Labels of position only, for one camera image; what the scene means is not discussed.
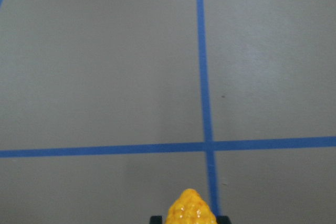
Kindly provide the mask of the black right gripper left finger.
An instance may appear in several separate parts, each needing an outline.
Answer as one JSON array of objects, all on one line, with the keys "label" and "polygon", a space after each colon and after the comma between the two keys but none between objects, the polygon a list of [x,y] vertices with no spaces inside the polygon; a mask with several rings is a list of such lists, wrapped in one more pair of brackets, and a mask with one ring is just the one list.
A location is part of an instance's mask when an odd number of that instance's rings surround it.
[{"label": "black right gripper left finger", "polygon": [[151,216],[150,217],[150,224],[162,224],[162,216]]}]

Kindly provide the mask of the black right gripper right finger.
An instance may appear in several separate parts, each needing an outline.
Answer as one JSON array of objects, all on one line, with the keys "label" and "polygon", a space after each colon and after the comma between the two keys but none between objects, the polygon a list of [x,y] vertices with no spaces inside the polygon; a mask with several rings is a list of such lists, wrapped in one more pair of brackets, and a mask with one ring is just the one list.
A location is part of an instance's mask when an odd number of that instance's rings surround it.
[{"label": "black right gripper right finger", "polygon": [[231,224],[229,216],[217,216],[216,221],[217,224]]}]

